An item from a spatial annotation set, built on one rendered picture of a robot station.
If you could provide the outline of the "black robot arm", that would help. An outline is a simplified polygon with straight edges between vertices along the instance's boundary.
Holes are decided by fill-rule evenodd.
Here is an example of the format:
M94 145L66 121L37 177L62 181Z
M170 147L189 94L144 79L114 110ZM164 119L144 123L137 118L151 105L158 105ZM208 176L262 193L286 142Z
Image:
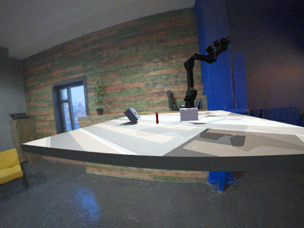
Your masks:
M221 44L221 42L216 39L214 41L214 47L218 47ZM201 60L206 61L207 63L211 64L214 63L217 60L217 56L220 54L216 49L214 50L214 47L211 44L208 44L207 47L205 47L205 50L208 52L208 55L202 55L202 54L193 54L189 59L187 59L184 62L184 66L187 70L187 93L184 98L185 102L185 108L194 108L194 100L197 96L197 89L194 88L193 84L193 67L195 60Z

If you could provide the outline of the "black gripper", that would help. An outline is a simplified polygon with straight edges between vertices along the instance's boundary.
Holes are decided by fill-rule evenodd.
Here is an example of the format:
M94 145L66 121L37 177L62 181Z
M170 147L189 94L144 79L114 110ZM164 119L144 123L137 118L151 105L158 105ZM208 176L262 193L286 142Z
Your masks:
M227 37L222 37L221 39L220 39L220 42L221 42L221 44L218 46L218 47L216 47L216 50L219 52L219 53L221 53L222 51L226 51L227 50L227 47L228 47L228 45L229 45L229 43L230 43L230 37L232 36L232 34L230 34L229 36L227 36Z

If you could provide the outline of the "grey square panel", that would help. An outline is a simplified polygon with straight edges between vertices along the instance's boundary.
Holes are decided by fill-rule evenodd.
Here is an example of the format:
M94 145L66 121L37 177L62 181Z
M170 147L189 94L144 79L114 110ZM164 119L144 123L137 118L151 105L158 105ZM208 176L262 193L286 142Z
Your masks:
M130 122L125 123L124 125L134 125L137 123L137 120L139 120L141 117L138 115L138 113L134 110L134 108L128 108L124 114L126 117L130 120Z

